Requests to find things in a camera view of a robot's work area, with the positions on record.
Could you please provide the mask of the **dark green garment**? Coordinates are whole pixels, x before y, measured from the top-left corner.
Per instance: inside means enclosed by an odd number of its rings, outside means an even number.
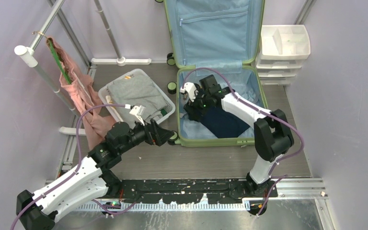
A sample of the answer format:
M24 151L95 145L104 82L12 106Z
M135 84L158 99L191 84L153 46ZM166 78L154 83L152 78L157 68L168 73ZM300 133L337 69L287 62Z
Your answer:
M166 116L168 112L165 109L161 109L160 113L161 113L161 116Z

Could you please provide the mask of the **navy blue garment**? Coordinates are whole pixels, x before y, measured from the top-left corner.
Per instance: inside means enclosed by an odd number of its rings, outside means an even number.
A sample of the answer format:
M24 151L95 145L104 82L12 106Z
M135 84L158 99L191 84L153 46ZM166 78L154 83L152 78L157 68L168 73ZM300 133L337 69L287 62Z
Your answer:
M238 138L250 128L249 124L237 116L217 107L209 108L201 117L200 123L217 138Z

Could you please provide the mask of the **grey garment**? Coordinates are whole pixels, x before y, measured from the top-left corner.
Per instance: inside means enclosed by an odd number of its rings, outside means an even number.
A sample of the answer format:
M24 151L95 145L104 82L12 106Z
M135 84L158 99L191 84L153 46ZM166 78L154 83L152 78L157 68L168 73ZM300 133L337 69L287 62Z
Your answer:
M168 112L168 103L150 77L143 74L134 75L131 79L118 79L107 86L107 91L115 104L144 106L142 117L148 123L152 119L158 121L163 118L161 109Z

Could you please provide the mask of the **white perforated plastic basket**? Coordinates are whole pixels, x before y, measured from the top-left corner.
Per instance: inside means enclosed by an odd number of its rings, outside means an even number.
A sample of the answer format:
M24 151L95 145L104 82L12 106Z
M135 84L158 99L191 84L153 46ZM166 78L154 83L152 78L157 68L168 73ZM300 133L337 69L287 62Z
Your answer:
M134 69L109 82L98 95L104 104L143 106L140 115L145 122L153 119L160 124L176 109L175 103L141 69Z

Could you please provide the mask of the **green ribbed hard-shell suitcase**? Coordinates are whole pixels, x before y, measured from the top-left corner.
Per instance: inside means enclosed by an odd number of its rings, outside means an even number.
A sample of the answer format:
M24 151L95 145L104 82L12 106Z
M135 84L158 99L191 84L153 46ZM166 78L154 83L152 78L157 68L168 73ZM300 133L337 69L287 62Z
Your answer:
M260 107L267 101L257 69L263 0L165 0L177 85L214 75Z

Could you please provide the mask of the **white plastic drawer organizer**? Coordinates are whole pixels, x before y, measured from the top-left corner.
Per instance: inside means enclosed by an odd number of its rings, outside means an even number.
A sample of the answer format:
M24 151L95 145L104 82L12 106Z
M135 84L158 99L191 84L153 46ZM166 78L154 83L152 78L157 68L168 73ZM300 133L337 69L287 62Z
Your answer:
M263 25L255 61L264 85L290 85L311 54L307 29L297 25Z

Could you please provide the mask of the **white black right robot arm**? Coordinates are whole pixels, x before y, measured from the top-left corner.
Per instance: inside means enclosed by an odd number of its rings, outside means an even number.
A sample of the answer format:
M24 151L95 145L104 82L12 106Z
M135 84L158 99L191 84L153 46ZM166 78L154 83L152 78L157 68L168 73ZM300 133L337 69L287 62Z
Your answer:
M217 138L237 138L253 129L258 157L247 173L245 185L251 196L260 196L268 185L271 167L294 145L284 112L247 101L229 86L221 87L214 75L198 84L184 83L180 93L189 119L201 123Z

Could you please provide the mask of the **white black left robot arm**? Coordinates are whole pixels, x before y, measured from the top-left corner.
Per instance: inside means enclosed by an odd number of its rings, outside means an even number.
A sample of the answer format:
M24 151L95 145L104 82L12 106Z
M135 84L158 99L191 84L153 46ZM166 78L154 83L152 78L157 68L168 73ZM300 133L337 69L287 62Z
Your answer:
M134 128L116 122L104 141L74 168L39 190L18 194L19 221L26 230L51 230L79 206L103 196L118 196L121 181L111 168L122 160L122 154L143 142L162 146L173 136L174 131L160 127L154 120L145 124L137 122Z

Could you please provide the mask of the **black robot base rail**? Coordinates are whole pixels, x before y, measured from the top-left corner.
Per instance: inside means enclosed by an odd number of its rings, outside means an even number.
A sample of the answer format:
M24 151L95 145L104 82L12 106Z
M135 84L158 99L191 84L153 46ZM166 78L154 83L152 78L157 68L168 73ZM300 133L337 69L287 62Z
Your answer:
M144 210L222 210L240 208L252 215L267 209L277 197L272 180L254 185L246 179L152 179L123 180L111 188L103 201L94 200L103 214Z

